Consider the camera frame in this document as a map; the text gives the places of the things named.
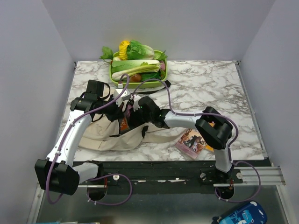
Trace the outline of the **orange treehouse book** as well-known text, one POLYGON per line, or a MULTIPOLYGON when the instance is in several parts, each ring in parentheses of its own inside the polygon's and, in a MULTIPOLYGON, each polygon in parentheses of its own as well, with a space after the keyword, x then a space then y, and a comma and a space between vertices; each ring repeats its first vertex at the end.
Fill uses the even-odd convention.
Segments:
POLYGON ((129 125, 128 125, 127 119, 123 118, 120 121, 120 132, 124 132, 124 131, 127 131, 127 130, 129 130, 129 125))

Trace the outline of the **beige canvas backpack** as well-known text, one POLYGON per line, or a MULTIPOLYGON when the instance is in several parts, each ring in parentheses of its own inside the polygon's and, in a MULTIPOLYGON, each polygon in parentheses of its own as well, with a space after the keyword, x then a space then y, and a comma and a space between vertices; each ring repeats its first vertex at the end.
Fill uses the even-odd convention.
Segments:
MULTIPOLYGON (((128 122, 128 100, 123 107, 128 122)), ((85 130, 79 147, 95 151, 130 151, 141 143, 167 143, 183 135, 185 128, 158 128, 152 123, 145 123, 136 128, 120 132, 120 121, 109 121, 104 115, 102 119, 92 122, 85 130)))

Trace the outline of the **pink fairy book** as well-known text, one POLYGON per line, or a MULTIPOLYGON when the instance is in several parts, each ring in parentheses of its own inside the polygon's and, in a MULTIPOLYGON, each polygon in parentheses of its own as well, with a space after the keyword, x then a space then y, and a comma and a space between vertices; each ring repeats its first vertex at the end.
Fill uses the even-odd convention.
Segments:
POLYGON ((203 137, 197 130, 194 129, 187 129, 175 144, 175 147, 180 152, 193 160, 198 157, 205 146, 206 142, 203 137))

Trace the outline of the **orange yellow book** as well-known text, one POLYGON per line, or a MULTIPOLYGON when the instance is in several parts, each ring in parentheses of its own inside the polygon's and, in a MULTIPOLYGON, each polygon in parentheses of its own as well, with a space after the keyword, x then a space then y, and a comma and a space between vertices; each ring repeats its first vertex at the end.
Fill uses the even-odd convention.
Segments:
MULTIPOLYGON (((214 127, 214 125, 215 125, 214 122, 210 122, 209 124, 210 124, 210 126, 212 126, 212 127, 214 127)), ((207 151, 209 151, 209 152, 212 152, 212 153, 214 152, 214 149, 213 149, 211 146, 209 146, 208 144, 205 145, 205 150, 207 150, 207 151)))

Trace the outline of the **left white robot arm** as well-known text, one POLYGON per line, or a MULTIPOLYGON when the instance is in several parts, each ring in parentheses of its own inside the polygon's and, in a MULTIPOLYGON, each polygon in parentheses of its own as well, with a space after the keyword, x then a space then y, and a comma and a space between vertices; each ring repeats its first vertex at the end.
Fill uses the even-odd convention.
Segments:
POLYGON ((70 113, 64 130, 46 159, 38 159, 35 172, 41 188, 47 192, 73 195, 78 185, 86 180, 93 184, 103 181, 103 172, 93 162, 74 169, 73 161, 79 142, 96 114, 117 120, 122 115, 121 104, 131 97, 127 87, 117 88, 104 95, 107 84, 89 80, 86 91, 71 101, 70 113))

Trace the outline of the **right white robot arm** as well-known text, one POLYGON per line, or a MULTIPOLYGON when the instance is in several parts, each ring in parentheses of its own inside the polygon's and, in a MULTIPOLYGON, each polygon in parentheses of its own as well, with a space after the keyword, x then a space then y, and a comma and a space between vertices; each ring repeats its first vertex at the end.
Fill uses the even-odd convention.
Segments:
POLYGON ((188 128, 196 129, 204 141, 214 149, 215 178, 221 183, 232 177, 233 166, 228 141, 232 137, 232 122, 220 115, 213 107, 195 114, 175 113, 170 109, 159 108, 154 100, 145 96, 133 100, 133 109, 138 118, 145 123, 152 123, 158 128, 188 128))

